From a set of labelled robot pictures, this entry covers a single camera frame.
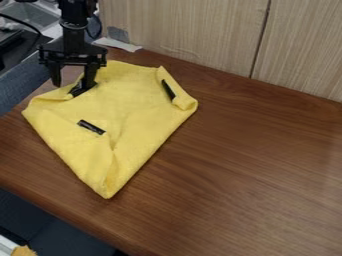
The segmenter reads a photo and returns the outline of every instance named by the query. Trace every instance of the cabinet door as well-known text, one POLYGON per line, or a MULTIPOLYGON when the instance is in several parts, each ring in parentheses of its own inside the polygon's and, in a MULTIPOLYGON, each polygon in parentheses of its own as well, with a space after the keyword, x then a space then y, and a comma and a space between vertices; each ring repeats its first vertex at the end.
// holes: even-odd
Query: cabinet door
POLYGON ((249 76, 268 0, 102 0, 107 26, 145 49, 249 76))
POLYGON ((342 100, 342 1, 272 0, 253 78, 342 100))

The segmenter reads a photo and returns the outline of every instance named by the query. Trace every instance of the wooden table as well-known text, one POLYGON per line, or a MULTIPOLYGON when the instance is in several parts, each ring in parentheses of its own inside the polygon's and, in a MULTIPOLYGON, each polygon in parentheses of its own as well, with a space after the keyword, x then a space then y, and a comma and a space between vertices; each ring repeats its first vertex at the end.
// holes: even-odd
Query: wooden table
POLYGON ((0 121, 2 187, 131 255, 342 255, 341 104, 144 50, 109 58, 165 66, 198 112, 104 200, 20 115, 26 100, 0 121))

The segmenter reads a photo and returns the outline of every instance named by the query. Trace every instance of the white paper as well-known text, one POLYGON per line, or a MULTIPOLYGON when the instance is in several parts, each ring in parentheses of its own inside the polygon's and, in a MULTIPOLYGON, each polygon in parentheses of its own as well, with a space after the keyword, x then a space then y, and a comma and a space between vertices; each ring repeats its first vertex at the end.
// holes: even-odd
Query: white paper
POLYGON ((107 38, 107 37, 102 37, 102 38, 94 41, 94 44, 116 47, 116 48, 126 50, 128 52, 136 52, 137 50, 142 49, 141 46, 136 46, 133 44, 126 44, 126 43, 120 42, 118 40, 107 38))

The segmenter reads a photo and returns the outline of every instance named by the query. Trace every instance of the microfiber towel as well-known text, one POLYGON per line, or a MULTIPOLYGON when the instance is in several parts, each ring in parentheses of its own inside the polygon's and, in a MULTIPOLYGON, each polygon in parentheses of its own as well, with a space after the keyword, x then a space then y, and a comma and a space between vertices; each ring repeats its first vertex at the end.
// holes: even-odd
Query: microfiber towel
POLYGON ((97 85, 73 97, 78 83, 33 98, 24 117, 73 172, 111 198, 197 109, 163 68, 118 61, 97 85))
POLYGON ((37 256, 34 251, 31 251, 27 246, 16 247, 11 256, 37 256))

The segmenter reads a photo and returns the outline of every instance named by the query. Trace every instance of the yellow cloth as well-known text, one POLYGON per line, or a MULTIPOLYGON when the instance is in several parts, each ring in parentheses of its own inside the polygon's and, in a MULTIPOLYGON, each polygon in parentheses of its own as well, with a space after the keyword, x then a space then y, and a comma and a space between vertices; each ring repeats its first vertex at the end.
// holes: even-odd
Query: yellow cloth
POLYGON ((23 115, 75 174, 111 198, 198 106, 163 68, 110 61, 91 90, 75 84, 35 97, 23 115), (171 101, 162 85, 176 97, 171 101), (77 123, 85 120, 103 135, 77 123))
POLYGON ((34 251, 31 251, 27 246, 23 246, 15 248, 11 256, 37 256, 37 254, 34 251))

